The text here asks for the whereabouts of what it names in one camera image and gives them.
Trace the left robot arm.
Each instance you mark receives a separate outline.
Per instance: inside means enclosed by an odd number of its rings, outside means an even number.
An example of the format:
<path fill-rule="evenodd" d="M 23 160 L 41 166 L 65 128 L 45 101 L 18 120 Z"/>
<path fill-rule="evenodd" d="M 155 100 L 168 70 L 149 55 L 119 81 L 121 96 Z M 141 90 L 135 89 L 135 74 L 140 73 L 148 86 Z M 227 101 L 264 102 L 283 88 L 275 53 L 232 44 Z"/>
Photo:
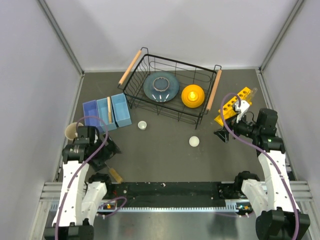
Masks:
<path fill-rule="evenodd" d="M 103 198 L 114 191 L 108 174 L 99 173 L 107 160 L 121 153 L 115 142 L 95 126 L 73 122 L 64 132 L 72 142 L 62 150 L 62 187 L 46 240 L 92 240 L 94 220 Z"/>

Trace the small white cup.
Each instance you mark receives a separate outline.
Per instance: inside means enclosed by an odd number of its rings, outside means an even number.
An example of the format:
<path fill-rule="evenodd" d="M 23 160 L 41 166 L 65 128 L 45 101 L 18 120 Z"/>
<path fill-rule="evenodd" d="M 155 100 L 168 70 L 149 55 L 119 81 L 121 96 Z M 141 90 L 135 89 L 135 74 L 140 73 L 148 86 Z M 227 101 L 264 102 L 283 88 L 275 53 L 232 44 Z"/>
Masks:
<path fill-rule="evenodd" d="M 144 131 L 147 128 L 147 123 L 145 121 L 141 120 L 138 122 L 137 126 L 140 130 Z"/>

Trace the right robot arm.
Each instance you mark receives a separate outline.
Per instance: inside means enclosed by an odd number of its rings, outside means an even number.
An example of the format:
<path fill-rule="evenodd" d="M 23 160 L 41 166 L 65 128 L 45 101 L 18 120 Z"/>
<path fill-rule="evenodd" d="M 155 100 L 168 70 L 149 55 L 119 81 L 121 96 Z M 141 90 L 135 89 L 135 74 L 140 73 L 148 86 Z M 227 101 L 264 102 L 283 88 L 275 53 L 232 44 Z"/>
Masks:
<path fill-rule="evenodd" d="M 257 176 L 241 172 L 235 178 L 233 192 L 250 202 L 256 215 L 255 230 L 260 240 L 300 240 L 307 232 L 310 217 L 301 213 L 294 199 L 286 171 L 286 149 L 282 138 L 276 136 L 278 113 L 262 108 L 256 122 L 248 122 L 237 109 L 229 118 L 222 119 L 223 127 L 214 132 L 223 142 L 232 135 L 252 140 L 249 146 L 257 152 L 262 167 L 266 190 Z"/>

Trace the white round lid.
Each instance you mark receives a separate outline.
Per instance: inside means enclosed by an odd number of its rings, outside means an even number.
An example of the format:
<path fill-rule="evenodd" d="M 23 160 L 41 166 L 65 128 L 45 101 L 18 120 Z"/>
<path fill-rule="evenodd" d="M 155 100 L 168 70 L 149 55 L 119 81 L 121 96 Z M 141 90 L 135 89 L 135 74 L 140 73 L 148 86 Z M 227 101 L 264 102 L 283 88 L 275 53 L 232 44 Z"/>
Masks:
<path fill-rule="evenodd" d="M 197 136 L 191 136 L 189 138 L 189 145 L 191 147 L 197 147 L 200 144 L 200 139 Z"/>

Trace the wooden test tube clamp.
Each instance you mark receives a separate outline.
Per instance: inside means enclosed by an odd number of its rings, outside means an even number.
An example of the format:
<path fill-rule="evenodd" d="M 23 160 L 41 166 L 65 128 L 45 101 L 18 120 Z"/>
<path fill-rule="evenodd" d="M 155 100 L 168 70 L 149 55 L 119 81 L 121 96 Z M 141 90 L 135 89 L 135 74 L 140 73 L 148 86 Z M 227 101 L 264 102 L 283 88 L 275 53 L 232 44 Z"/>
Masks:
<path fill-rule="evenodd" d="M 112 108 L 111 108 L 111 98 L 110 96 L 107 97 L 107 109 L 108 109 L 108 122 L 109 124 L 112 123 Z"/>

